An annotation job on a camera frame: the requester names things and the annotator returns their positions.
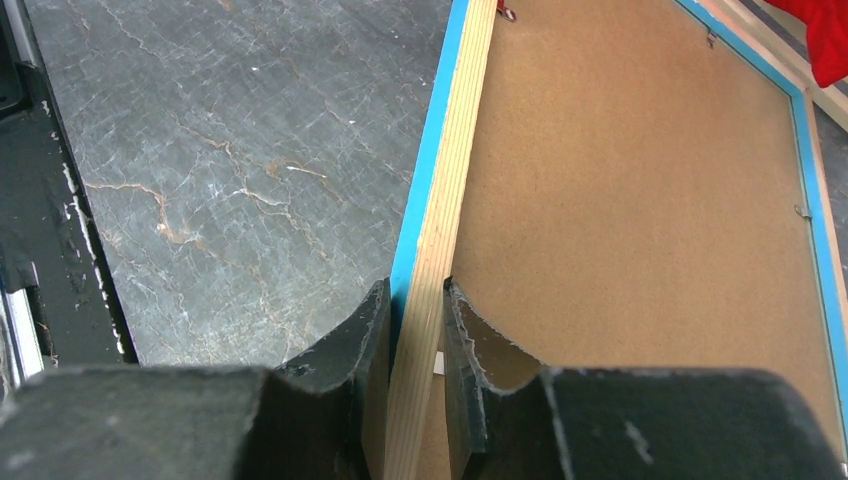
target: metal hook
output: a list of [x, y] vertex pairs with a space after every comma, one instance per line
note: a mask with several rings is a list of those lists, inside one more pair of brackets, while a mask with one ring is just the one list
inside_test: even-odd
[[518, 17], [515, 16], [515, 12], [511, 8], [504, 5], [504, 1], [498, 0], [498, 14], [510, 22], [516, 21]]
[[712, 29], [707, 29], [707, 45], [710, 48], [715, 48], [715, 41], [718, 39], [718, 35]]

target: red cloth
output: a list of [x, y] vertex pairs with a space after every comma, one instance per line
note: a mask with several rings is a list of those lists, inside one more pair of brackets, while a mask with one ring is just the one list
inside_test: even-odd
[[807, 50], [820, 87], [848, 77], [848, 0], [766, 1], [807, 25]]

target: wooden strip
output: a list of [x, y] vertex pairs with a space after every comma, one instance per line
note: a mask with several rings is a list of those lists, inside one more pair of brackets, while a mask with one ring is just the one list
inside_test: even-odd
[[765, 45], [771, 53], [796, 76], [803, 79], [813, 101], [825, 111], [843, 130], [848, 132], [848, 97], [836, 87], [819, 88], [813, 79], [809, 62], [792, 49], [780, 36], [762, 20], [745, 8], [738, 0], [716, 0], [716, 5], [733, 18], [745, 31], [759, 43]]
[[414, 479], [496, 0], [470, 0], [389, 385], [385, 479]]
[[807, 27], [800, 20], [763, 0], [753, 0], [753, 2], [785, 28], [790, 35], [800, 40], [805, 47], [807, 46]]

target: wooden frame edge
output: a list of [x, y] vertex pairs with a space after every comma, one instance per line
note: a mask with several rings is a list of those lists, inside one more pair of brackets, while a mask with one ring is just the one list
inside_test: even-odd
[[[426, 187], [410, 192], [410, 197], [419, 196], [410, 198], [410, 202], [420, 204], [424, 198], [426, 209], [416, 212], [418, 218], [404, 218], [404, 227], [408, 221], [417, 220], [420, 224], [418, 228], [414, 223], [409, 224], [407, 232], [413, 233], [401, 239], [405, 243], [399, 241], [392, 267], [392, 280], [398, 282], [395, 288], [399, 294], [397, 301], [393, 300], [394, 310], [402, 312], [402, 322], [389, 383], [386, 479], [414, 479], [417, 471], [442, 330], [443, 284], [453, 264], [496, 7], [497, 0], [455, 0], [445, 33], [442, 55], [456, 61], [450, 72], [450, 85], [445, 85], [449, 74], [444, 73], [438, 88], [447, 89], [449, 95], [444, 110], [430, 107], [425, 130], [433, 122], [432, 130], [438, 130], [439, 136], [422, 138], [418, 158], [422, 171], [432, 171], [432, 175], [429, 184], [423, 183], [427, 175], [421, 177], [425, 179], [421, 184]], [[436, 82], [443, 73], [441, 59], [439, 63]], [[425, 140], [432, 143], [425, 145]], [[415, 170], [418, 175], [418, 164]]]

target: marble surface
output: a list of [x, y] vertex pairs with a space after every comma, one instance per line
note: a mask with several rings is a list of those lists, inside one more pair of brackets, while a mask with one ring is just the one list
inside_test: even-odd
[[277, 365], [391, 268], [447, 0], [26, 0], [145, 364]]

